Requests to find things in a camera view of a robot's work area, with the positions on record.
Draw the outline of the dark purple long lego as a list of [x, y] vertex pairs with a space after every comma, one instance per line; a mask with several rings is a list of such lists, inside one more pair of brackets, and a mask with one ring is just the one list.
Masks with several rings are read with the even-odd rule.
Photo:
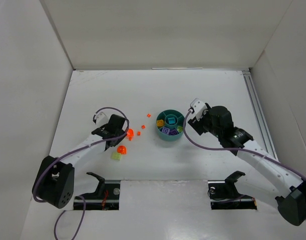
[[177, 135], [179, 134], [179, 132], [177, 131], [177, 129], [172, 129], [170, 132], [169, 132], [169, 135], [170, 136], [174, 136], [174, 135]]

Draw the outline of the lavender square lego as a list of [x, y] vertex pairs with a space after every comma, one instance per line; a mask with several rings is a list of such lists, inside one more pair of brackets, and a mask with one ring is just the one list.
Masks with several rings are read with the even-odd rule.
[[163, 134], [165, 134], [165, 135], [169, 135], [170, 129], [167, 128], [167, 127], [163, 127], [163, 128], [161, 129], [161, 132], [162, 132]]

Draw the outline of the yellow orange square lego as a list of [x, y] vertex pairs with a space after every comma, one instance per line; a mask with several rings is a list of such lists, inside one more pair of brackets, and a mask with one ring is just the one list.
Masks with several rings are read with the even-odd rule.
[[165, 126], [165, 121], [163, 119], [159, 119], [156, 121], [156, 125], [158, 128], [164, 127]]

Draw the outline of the teal oval lego piece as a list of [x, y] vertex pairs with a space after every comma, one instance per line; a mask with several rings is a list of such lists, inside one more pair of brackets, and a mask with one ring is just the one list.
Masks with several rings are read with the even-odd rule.
[[166, 121], [169, 125], [174, 125], [177, 123], [177, 118], [171, 116], [171, 117], [168, 117]]

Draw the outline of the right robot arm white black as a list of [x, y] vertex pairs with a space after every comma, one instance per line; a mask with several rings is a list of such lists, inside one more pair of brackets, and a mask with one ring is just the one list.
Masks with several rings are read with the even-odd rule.
[[228, 204], [249, 196], [276, 208], [294, 226], [306, 221], [306, 176], [280, 163], [252, 135], [235, 127], [226, 107], [211, 107], [196, 98], [190, 104], [183, 125], [190, 125], [199, 135], [210, 133], [217, 138], [221, 147], [205, 147], [206, 150], [231, 152], [269, 181], [269, 185], [253, 183], [244, 172], [235, 171], [220, 186], [211, 187], [212, 200]]

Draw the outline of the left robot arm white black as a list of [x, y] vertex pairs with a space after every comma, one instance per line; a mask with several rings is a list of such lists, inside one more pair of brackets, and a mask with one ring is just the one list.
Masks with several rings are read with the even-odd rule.
[[32, 188], [36, 202], [49, 203], [58, 209], [65, 207], [74, 196], [75, 173], [99, 154], [117, 146], [127, 134], [124, 125], [129, 126], [124, 114], [107, 117], [103, 112], [96, 115], [94, 123], [96, 129], [73, 150], [42, 160]]

